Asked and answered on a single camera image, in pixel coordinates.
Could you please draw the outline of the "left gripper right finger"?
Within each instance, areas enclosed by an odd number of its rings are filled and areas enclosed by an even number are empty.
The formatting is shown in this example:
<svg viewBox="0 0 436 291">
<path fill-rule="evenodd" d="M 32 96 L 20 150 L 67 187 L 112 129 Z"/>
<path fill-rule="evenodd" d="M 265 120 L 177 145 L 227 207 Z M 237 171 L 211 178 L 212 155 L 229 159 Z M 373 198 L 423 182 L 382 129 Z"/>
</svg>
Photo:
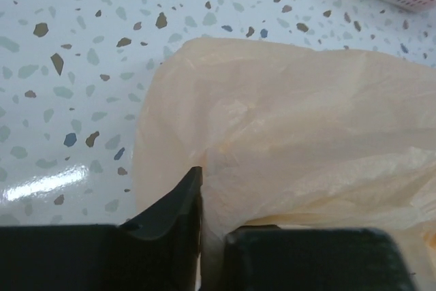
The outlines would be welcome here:
<svg viewBox="0 0 436 291">
<path fill-rule="evenodd" d="M 374 228 L 243 226 L 225 238 L 224 290 L 416 290 L 394 240 Z"/>
</svg>

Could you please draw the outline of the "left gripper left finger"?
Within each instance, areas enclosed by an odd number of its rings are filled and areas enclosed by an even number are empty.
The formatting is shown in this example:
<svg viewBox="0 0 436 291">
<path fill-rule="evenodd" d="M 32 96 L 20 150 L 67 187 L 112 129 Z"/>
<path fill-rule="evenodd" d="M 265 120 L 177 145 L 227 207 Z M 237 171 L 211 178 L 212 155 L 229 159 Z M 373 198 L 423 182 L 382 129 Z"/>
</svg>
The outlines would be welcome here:
<svg viewBox="0 0 436 291">
<path fill-rule="evenodd" d="M 194 290 L 202 170 L 121 225 L 5 226 L 2 290 Z"/>
</svg>

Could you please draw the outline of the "orange plastic bag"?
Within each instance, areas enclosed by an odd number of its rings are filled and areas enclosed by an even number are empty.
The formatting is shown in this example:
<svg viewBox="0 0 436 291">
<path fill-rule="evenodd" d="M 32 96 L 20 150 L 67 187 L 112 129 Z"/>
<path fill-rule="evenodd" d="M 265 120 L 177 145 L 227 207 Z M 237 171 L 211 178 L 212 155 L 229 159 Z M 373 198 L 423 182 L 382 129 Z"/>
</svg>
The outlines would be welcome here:
<svg viewBox="0 0 436 291">
<path fill-rule="evenodd" d="M 376 227 L 435 289 L 435 70 L 380 52 L 198 38 L 155 72 L 131 173 L 139 210 L 203 170 L 201 282 L 246 224 Z"/>
</svg>

